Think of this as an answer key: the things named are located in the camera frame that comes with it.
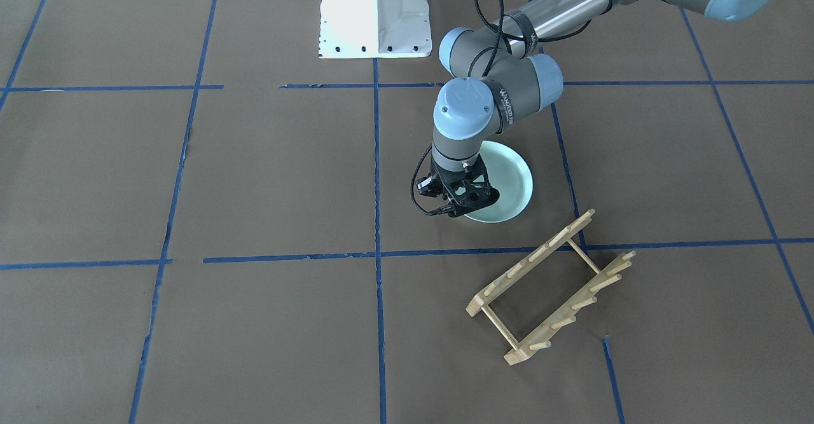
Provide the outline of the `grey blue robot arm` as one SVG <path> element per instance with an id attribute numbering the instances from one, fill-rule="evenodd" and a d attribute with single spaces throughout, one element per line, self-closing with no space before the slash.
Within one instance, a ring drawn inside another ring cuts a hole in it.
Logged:
<path id="1" fill-rule="evenodd" d="M 579 35 L 594 18 L 639 0 L 532 0 L 509 10 L 504 0 L 474 0 L 479 30 L 457 27 L 439 46 L 439 61 L 452 78 L 437 95 L 433 138 L 424 152 L 425 177 L 413 175 L 410 196 L 444 199 L 427 216 L 460 217 L 501 198 L 481 156 L 491 135 L 556 102 L 562 70 L 538 47 Z M 770 0 L 658 0 L 712 20 L 740 22 Z"/>

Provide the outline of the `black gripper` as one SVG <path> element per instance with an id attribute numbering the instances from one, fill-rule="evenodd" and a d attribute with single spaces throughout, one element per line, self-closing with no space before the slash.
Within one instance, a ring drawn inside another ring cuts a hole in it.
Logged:
<path id="1" fill-rule="evenodd" d="M 460 171 L 448 171 L 432 160 L 431 175 L 439 181 L 439 194 L 448 199 L 448 204 L 431 212 L 433 215 L 459 217 L 490 207 L 500 198 L 499 190 L 490 183 L 481 157 Z"/>

